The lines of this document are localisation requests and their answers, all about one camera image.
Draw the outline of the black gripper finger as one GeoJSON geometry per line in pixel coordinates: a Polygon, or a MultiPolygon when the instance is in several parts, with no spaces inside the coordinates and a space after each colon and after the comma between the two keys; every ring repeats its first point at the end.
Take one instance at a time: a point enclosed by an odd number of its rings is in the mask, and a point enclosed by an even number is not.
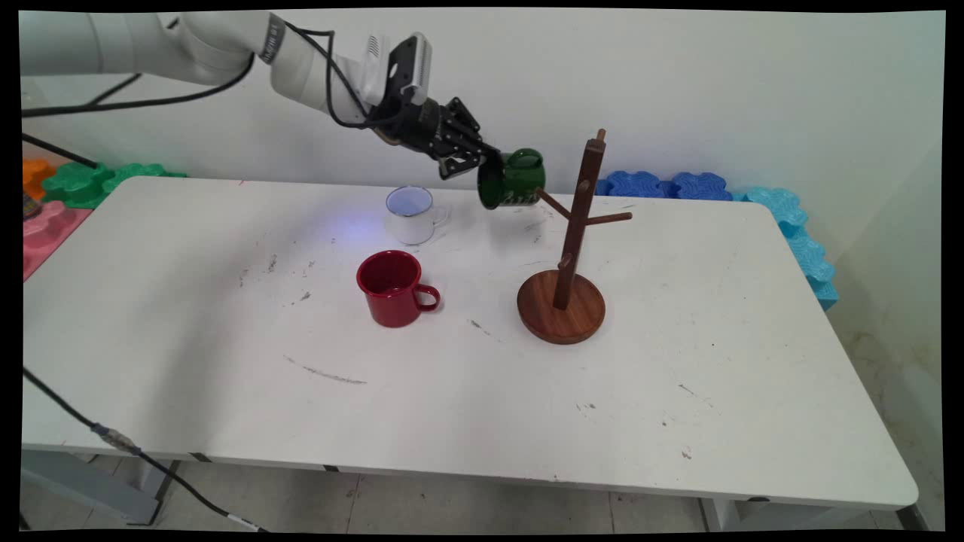
{"type": "Polygon", "coordinates": [[[496,156],[496,150],[482,151],[452,151],[448,154],[438,152],[438,176],[443,181],[455,176],[467,174],[467,172],[478,167],[482,167],[489,160],[496,156]]]}
{"type": "Polygon", "coordinates": [[[499,148],[487,143],[481,134],[481,127],[460,97],[452,97],[448,102],[448,126],[459,134],[459,140],[482,157],[498,154],[499,148]]]}

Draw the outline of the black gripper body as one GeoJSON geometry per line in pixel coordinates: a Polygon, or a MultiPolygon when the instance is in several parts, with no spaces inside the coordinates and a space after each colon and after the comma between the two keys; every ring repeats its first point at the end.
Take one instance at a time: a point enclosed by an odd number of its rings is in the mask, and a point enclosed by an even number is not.
{"type": "Polygon", "coordinates": [[[385,121],[374,131],[388,145],[400,145],[433,159],[452,157],[462,150],[460,134],[452,127],[458,110],[457,99],[444,104],[425,99],[413,104],[389,97],[374,108],[374,119],[385,121]]]}

